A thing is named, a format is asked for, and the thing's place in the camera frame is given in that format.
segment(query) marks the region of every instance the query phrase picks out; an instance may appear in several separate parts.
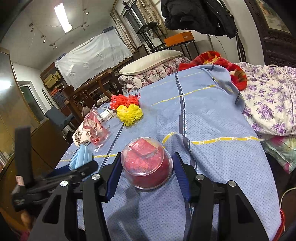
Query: track light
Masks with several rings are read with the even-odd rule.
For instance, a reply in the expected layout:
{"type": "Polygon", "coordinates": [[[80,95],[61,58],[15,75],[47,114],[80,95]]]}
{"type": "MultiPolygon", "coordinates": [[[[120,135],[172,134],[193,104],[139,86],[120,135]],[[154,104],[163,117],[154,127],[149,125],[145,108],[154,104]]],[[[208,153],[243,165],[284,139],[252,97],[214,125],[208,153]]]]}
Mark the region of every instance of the track light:
{"type": "Polygon", "coordinates": [[[45,36],[42,35],[41,38],[44,39],[44,40],[43,40],[43,43],[45,43],[45,36]]]}
{"type": "Polygon", "coordinates": [[[34,25],[33,25],[33,23],[30,23],[29,27],[32,27],[32,29],[31,29],[30,32],[33,32],[34,31],[34,25]]]}
{"type": "Polygon", "coordinates": [[[57,46],[55,46],[55,43],[50,44],[49,46],[52,47],[53,50],[57,49],[57,46]]]}
{"type": "Polygon", "coordinates": [[[81,27],[83,28],[83,31],[85,31],[85,28],[84,27],[87,27],[88,28],[89,25],[86,25],[86,22],[84,22],[83,25],[81,25],[81,27]]]}

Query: gray chair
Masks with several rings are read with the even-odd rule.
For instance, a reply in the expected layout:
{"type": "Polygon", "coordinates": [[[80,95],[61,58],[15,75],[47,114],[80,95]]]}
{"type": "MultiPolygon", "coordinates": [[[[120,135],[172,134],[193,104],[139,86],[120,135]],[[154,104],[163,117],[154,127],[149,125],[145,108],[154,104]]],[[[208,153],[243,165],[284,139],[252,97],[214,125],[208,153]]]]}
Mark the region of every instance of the gray chair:
{"type": "Polygon", "coordinates": [[[51,107],[50,110],[45,113],[45,116],[57,127],[59,131],[62,131],[67,125],[69,125],[70,121],[74,119],[73,114],[65,116],[56,107],[51,107]]]}

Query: hanging coat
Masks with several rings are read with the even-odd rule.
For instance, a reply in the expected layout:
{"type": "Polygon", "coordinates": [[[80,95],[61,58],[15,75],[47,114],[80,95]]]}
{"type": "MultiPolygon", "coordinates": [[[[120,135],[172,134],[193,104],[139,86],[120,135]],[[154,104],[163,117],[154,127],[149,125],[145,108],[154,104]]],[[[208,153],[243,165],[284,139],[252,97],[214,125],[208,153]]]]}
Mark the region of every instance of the hanging coat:
{"type": "Polygon", "coordinates": [[[161,0],[165,26],[171,30],[195,30],[202,34],[236,36],[233,18],[217,0],[161,0]]]}

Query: blue gripper pad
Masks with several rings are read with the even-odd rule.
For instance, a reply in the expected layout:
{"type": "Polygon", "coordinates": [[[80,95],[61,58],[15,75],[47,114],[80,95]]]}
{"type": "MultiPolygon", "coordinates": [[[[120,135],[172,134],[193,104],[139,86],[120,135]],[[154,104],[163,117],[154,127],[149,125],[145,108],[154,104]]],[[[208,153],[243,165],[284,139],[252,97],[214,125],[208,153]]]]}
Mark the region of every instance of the blue gripper pad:
{"type": "Polygon", "coordinates": [[[106,199],[110,201],[112,197],[114,197],[118,181],[120,178],[120,175],[122,173],[122,164],[121,164],[121,153],[118,152],[117,156],[114,159],[113,164],[115,165],[110,177],[107,181],[107,192],[106,192],[106,199]]]}
{"type": "Polygon", "coordinates": [[[175,173],[176,173],[176,176],[178,179],[178,183],[179,183],[179,187],[181,189],[182,195],[187,202],[190,202],[191,201],[191,191],[190,191],[189,179],[186,175],[186,172],[185,172],[184,166],[183,166],[185,164],[182,161],[178,152],[176,152],[172,156],[172,159],[173,159],[173,163],[174,163],[174,170],[175,170],[175,173]]]}

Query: blue checked cloth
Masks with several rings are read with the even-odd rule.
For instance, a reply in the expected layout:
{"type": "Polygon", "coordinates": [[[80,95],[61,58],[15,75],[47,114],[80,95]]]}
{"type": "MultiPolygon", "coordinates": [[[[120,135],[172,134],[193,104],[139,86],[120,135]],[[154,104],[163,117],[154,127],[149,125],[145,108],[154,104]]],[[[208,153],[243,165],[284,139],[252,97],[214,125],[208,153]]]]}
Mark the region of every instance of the blue checked cloth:
{"type": "MultiPolygon", "coordinates": [[[[275,182],[261,144],[242,115],[244,100],[229,72],[221,66],[201,65],[137,92],[143,117],[129,127],[118,118],[108,121],[112,135],[93,152],[99,166],[112,163],[114,157],[96,156],[121,152],[138,137],[155,138],[171,155],[179,152],[184,163],[212,181],[236,181],[272,240],[281,223],[275,182]]],[[[72,144],[62,159],[69,159],[76,149],[72,144]]],[[[61,161],[58,167],[66,164],[61,161]]],[[[78,224],[84,229],[82,201],[78,205],[78,224]]],[[[123,172],[115,196],[103,203],[103,209],[111,239],[121,241],[183,241],[192,214],[174,172],[167,183],[149,192],[131,186],[123,172]]],[[[217,218],[215,207],[214,231],[217,218]]]]}

